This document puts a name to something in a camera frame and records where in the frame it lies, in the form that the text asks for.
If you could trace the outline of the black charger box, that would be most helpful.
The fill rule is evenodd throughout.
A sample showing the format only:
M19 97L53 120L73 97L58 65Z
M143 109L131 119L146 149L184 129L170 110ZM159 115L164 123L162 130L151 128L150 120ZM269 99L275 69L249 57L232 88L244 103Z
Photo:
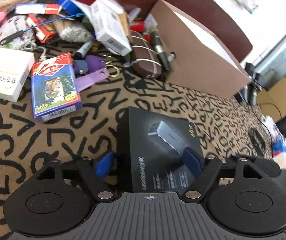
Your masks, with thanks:
M183 194L195 180L183 150L191 147L203 157L193 123L135 107L120 119L116 145L120 192Z

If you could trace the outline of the blue tiger card box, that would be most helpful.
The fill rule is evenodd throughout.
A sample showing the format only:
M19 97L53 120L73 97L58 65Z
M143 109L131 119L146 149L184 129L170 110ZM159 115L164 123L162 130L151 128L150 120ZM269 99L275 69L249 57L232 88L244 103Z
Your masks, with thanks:
M32 66L31 94L33 117L42 123L82 108L70 53Z

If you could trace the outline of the cardboard box on floor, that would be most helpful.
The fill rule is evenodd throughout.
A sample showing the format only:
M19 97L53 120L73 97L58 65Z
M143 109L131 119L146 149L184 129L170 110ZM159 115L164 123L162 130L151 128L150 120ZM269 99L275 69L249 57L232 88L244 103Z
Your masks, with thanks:
M257 104L264 116L270 116L275 123L286 116L286 77L283 77L269 90L257 94Z

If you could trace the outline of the large pink cardboard box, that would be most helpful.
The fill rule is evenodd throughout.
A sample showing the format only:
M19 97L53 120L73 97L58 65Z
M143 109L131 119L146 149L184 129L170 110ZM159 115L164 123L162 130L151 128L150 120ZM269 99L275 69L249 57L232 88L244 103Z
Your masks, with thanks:
M168 83L229 98L251 82L223 42L190 15L158 0L148 18L165 50L176 55L166 74Z

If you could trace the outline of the black silver pen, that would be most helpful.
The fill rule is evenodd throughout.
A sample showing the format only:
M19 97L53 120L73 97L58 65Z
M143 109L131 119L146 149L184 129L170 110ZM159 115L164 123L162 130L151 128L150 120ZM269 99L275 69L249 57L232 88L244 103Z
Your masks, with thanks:
M176 58L176 54L173 51L170 53L166 53L164 51L163 43L157 31L152 31L150 33L150 36L151 36L151 45L154 51L158 54L161 65L166 71L169 71L170 63Z

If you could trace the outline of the brown plaid glasses case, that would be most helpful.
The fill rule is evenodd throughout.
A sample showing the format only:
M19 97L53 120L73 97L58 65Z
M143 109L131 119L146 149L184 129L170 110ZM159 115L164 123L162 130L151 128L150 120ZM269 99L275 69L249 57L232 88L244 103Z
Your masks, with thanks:
M143 78L156 79L161 76L162 65L150 42L136 31L131 31L131 37L131 64L133 70Z

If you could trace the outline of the grey marker pen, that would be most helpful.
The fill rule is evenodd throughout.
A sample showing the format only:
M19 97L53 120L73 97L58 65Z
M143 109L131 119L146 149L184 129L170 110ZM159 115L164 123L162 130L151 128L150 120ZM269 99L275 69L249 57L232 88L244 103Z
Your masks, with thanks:
M81 60L83 59L88 51L90 51L91 47L93 46L94 41L89 41L84 43L74 54L74 60Z

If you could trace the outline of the yellow white medicine box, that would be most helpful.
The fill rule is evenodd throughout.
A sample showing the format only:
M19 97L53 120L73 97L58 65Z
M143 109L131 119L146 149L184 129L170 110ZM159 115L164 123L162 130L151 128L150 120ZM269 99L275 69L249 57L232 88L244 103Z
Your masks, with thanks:
M0 48L0 99L18 101L34 63L31 52Z

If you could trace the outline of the white barcode box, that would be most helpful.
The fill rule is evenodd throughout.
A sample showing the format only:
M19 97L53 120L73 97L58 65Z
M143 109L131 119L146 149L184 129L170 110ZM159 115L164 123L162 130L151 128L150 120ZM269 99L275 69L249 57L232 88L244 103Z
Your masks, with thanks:
M132 51L117 14L99 0L90 6L91 25L96 39L114 54L126 56Z

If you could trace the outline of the bag of white beads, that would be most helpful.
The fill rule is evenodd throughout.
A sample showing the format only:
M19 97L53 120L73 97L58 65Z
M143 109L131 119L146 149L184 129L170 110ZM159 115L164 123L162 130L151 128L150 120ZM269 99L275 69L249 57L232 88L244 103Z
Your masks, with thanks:
M87 28L76 20L58 20L56 16L52 17L51 20L56 20L52 22L52 24L60 39L64 41L70 43L86 43L93 40L93 36Z

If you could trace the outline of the red card box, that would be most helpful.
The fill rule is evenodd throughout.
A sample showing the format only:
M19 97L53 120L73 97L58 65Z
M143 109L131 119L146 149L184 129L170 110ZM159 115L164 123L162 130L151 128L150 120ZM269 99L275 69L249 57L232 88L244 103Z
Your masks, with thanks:
M35 27L34 32L40 43L49 42L55 35L56 31L52 23L40 25L47 22L48 19L41 15L29 14L26 23L29 27Z

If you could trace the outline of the red tape roll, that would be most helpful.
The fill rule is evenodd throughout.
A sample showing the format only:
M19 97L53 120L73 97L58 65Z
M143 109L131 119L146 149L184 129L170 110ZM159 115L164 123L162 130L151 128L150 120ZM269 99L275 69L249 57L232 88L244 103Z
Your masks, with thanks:
M145 23L144 21L133 21L130 24L130 30L131 31L136 31L138 33L143 33L145 29Z

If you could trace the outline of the gold small carton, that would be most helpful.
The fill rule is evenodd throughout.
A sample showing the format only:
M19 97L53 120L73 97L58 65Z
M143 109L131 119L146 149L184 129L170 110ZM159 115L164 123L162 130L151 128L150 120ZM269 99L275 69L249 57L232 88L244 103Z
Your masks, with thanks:
M119 20L121 22L123 31L125 32L126 37L129 40L129 43L132 43L132 35L131 35L131 30L130 30L130 27L129 27L129 23L128 23L127 13L123 12L121 14L118 14L118 17L119 17Z

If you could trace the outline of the translucent white tube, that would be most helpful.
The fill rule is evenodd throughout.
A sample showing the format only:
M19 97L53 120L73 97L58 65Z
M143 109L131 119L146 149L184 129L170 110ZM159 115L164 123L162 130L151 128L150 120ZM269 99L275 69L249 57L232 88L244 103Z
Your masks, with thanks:
M134 9L132 9L128 14L127 14L127 17L128 17L128 23L132 23L136 18L137 16L140 14L141 12L141 8L139 7L136 7Z

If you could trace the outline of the blue red slim box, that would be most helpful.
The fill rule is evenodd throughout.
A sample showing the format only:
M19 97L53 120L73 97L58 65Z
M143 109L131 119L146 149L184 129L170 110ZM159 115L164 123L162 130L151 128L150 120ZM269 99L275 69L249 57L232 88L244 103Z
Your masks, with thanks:
M58 15L62 7L58 4L24 3L15 7L14 13L17 15L42 14Z

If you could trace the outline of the pink ball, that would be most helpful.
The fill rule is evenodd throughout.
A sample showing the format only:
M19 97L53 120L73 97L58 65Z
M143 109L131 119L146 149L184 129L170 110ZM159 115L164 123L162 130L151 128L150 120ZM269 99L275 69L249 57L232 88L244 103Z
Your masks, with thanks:
M6 18L6 15L7 15L6 11L0 12L0 22L2 22Z

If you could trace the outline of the floral drawstring pouch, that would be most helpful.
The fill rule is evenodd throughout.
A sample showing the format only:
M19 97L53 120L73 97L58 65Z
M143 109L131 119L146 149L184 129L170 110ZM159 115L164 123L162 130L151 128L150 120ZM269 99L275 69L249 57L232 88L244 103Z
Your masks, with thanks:
M12 41L1 43L1 41L10 35L16 34L20 31L25 31L29 26L26 23L27 16L16 15L0 22L0 47L14 50L29 50L36 47L36 39L34 32L28 30Z

